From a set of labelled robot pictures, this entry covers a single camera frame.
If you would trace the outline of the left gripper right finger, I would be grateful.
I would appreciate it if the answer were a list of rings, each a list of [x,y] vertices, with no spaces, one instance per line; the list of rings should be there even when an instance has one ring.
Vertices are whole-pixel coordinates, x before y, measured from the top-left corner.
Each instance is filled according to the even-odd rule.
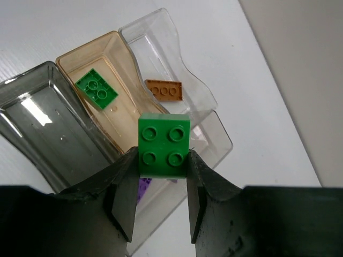
[[[342,256],[341,188],[239,188],[193,150],[187,168],[197,256]]]

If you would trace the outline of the green lego brick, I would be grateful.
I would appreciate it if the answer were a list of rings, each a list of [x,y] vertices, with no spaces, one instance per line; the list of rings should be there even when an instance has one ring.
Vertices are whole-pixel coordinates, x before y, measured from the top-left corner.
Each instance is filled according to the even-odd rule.
[[[99,110],[104,110],[118,97],[118,93],[95,69],[90,69],[75,85]]]
[[[138,119],[140,176],[185,178],[189,142],[188,115],[143,113]]]

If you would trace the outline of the purple lego brick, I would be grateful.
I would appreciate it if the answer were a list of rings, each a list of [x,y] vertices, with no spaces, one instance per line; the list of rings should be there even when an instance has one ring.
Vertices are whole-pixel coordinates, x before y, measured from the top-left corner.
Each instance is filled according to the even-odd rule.
[[[152,181],[152,178],[141,178],[139,180],[139,187],[138,187],[138,193],[137,193],[137,203],[140,202],[140,200],[143,198],[146,190],[148,189],[150,183]]]

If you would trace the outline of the brown lego brick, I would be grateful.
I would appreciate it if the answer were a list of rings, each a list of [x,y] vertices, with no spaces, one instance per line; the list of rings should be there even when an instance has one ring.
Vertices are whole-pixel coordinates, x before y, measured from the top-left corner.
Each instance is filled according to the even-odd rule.
[[[158,101],[182,101],[182,83],[179,81],[145,80],[146,87]]]

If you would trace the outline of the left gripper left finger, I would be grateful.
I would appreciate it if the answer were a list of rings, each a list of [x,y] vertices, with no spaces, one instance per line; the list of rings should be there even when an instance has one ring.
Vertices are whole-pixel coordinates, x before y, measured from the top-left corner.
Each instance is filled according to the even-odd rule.
[[[1,256],[125,256],[139,187],[138,149],[58,194],[1,187]]]

